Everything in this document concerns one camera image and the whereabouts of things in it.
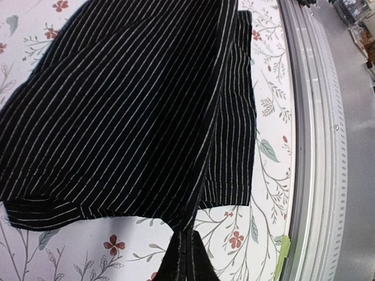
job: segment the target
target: floral tablecloth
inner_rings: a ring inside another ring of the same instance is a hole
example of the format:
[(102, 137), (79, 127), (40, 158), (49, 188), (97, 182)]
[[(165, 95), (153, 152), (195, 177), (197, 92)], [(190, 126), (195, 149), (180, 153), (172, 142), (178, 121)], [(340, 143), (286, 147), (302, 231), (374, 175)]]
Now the floral tablecloth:
[[(84, 0), (0, 0), (0, 107)], [(241, 0), (253, 12), (252, 77), (258, 111), (249, 207), (201, 210), (201, 233), (221, 280), (273, 280), (288, 230), (294, 108), (276, 0)], [(139, 217), (80, 221), (31, 232), (9, 226), (0, 206), (0, 281), (150, 281), (172, 231)]]

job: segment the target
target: botanical print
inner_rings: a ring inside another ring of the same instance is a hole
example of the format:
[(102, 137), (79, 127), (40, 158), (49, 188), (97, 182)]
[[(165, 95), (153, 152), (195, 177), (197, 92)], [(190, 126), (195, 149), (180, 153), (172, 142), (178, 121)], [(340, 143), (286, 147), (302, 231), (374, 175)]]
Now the botanical print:
[(53, 28), (53, 25), (49, 26), (47, 23), (45, 23), (45, 28), (43, 30), (45, 30), (45, 39), (39, 39), (36, 35), (30, 35), (29, 37), (23, 38), (23, 42), (26, 43), (26, 46), (28, 47), (28, 50), (26, 50), (25, 53), (27, 54), (27, 57), (33, 58), (31, 65), (40, 60), (52, 40), (59, 34), (59, 31)]
[(55, 4), (52, 5), (52, 7), (55, 8), (55, 11), (60, 13), (63, 11), (63, 9), (66, 9), (69, 7), (68, 1), (59, 0)]
[[(0, 34), (0, 107), (84, 2), (33, 0), (18, 11), (7, 6)], [(277, 0), (240, 0), (240, 8), (253, 13), (257, 138), (251, 202), (199, 210), (195, 229), (220, 280), (273, 281), (294, 176), (293, 96)], [(163, 221), (138, 217), (26, 231), (12, 228), (0, 205), (0, 281), (152, 281), (171, 236)]]
[(0, 105), (5, 102), (5, 94), (13, 90), (14, 85), (16, 84), (15, 79), (10, 79), (11, 71), (13, 64), (7, 66), (5, 63), (0, 64), (0, 71), (2, 77), (0, 78)]

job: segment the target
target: black pinstripe fabric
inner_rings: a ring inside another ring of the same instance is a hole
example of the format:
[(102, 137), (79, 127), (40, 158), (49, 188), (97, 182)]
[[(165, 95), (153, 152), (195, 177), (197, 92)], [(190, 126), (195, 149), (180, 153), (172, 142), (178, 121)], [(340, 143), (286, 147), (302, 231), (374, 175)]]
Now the black pinstripe fabric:
[(251, 16), (236, 9), (84, 4), (0, 112), (0, 200), (12, 225), (140, 215), (182, 235), (199, 207), (249, 204)]

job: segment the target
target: green leaf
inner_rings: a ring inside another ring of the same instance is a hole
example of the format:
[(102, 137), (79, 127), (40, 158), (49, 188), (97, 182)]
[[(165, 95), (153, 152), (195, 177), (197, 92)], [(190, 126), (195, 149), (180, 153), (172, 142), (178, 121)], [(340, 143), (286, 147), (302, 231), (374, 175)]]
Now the green leaf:
[(18, 27), (18, 16), (12, 15), (8, 17), (5, 22), (9, 25), (9, 28), (11, 30), (11, 36), (13, 33), (15, 33), (17, 27)]
[(274, 240), (275, 240), (275, 245), (276, 245), (276, 246), (280, 246), (280, 245), (281, 245), (281, 242), (282, 242), (282, 236), (276, 236), (276, 237), (274, 238)]
[(42, 251), (47, 246), (48, 241), (52, 238), (52, 236), (56, 235), (60, 229), (54, 229), (43, 232), (39, 236), (39, 250)]
[(274, 281), (277, 281), (280, 278), (282, 267), (284, 265), (284, 261), (288, 257), (288, 254), (289, 254), (290, 246), (291, 246), (290, 238), (286, 235), (283, 235), (281, 239), (280, 255), (279, 255), (279, 260), (277, 262), (277, 267), (275, 270)]
[(258, 242), (258, 227), (255, 223), (254, 216), (251, 217), (251, 237), (256, 243)]
[(270, 145), (270, 143), (267, 140), (265, 140), (265, 139), (261, 140), (260, 145), (259, 145), (259, 150), (263, 154), (265, 154), (268, 158), (270, 158), (271, 160), (279, 163), (279, 160), (277, 160), (277, 158), (276, 158), (276, 154), (275, 154), (274, 149), (272, 148), (272, 146)]

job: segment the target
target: leaf print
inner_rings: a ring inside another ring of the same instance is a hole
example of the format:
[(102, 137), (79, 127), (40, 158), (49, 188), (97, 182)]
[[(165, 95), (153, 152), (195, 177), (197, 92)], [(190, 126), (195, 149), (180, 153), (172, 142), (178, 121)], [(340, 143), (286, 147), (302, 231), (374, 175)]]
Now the leaf print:
[(56, 258), (54, 257), (54, 254), (51, 252), (51, 250), (46, 249), (46, 252), (48, 254), (48, 260), (50, 260), (54, 265), (56, 265)]
[(56, 235), (60, 229), (54, 229), (50, 231), (45, 231), (39, 236), (39, 250), (42, 251), (47, 246), (48, 241), (52, 236)]
[(9, 221), (9, 218), (5, 215), (1, 217), (1, 219), (8, 225), (11, 226), (11, 222)]
[(274, 238), (274, 240), (275, 240), (275, 245), (276, 245), (276, 246), (281, 246), (282, 236), (276, 236), (276, 237)]
[(46, 31), (45, 36), (47, 40), (39, 40), (37, 36), (29, 36), (28, 38), (23, 38), (23, 42), (27, 44), (27, 47), (29, 47), (29, 50), (25, 51), (28, 57), (37, 56), (36, 58), (34, 57), (34, 61), (31, 63), (31, 65), (40, 60), (46, 48), (51, 44), (53, 39), (56, 38), (59, 32), (58, 30), (53, 28), (53, 25), (48, 26), (47, 23), (45, 23), (44, 30)]
[(115, 262), (111, 265), (113, 268), (123, 268), (124, 265), (122, 263), (119, 263), (119, 262)]
[(259, 145), (259, 150), (262, 151), (262, 153), (265, 154), (271, 160), (279, 163), (279, 160), (277, 160), (276, 158), (275, 150), (272, 148), (272, 146), (267, 140), (265, 139), (261, 140), (260, 145)]
[(95, 277), (96, 277), (96, 272), (95, 272), (95, 269), (93, 269), (90, 273), (90, 280), (94, 280)]
[(151, 244), (149, 244), (148, 245), (150, 248), (152, 248), (152, 249), (160, 249), (160, 250), (164, 250), (163, 248), (161, 248), (159, 245), (157, 245), (157, 244), (153, 244), (153, 243), (151, 243)]
[(207, 254), (208, 254), (208, 256), (209, 256), (210, 259), (214, 258), (213, 254), (211, 253), (210, 248), (207, 248)]
[(101, 268), (101, 270), (104, 270), (107, 267), (107, 264), (108, 264), (107, 257), (106, 257), (106, 255), (103, 255), (101, 257), (101, 259), (100, 259), (100, 268)]
[(56, 276), (56, 278), (55, 278), (54, 281), (61, 281), (61, 279), (63, 279), (64, 277), (65, 277), (65, 274), (64, 274), (64, 273), (59, 273), (59, 274)]
[(262, 110), (263, 116), (267, 117), (275, 112), (273, 99), (263, 98), (260, 100), (260, 104), (264, 107), (264, 110)]
[(288, 121), (291, 120), (292, 114), (289, 110), (287, 110), (285, 107), (280, 108), (281, 112), (279, 114), (279, 117), (282, 118), (282, 120), (285, 123), (288, 123)]
[(9, 25), (9, 28), (11, 30), (11, 36), (12, 36), (18, 27), (18, 16), (16, 15), (10, 16), (5, 20), (5, 22)]
[(258, 242), (258, 227), (255, 224), (254, 216), (251, 217), (251, 237), (256, 243)]
[(90, 267), (92, 267), (94, 265), (94, 261), (89, 261), (86, 265), (86, 269), (89, 269)]
[(82, 276), (82, 269), (80, 269), (78, 265), (74, 265), (74, 269), (79, 273), (80, 276)]
[(136, 223), (136, 224), (141, 224), (141, 223), (144, 222), (145, 220), (148, 220), (148, 218), (141, 218), (140, 220), (136, 221), (135, 223)]
[(287, 99), (287, 94), (279, 89), (274, 83), (272, 82), (268, 82), (268, 84), (270, 85), (270, 88), (271, 88), (271, 91), (276, 95), (276, 97), (278, 98), (282, 98), (283, 100), (286, 100)]

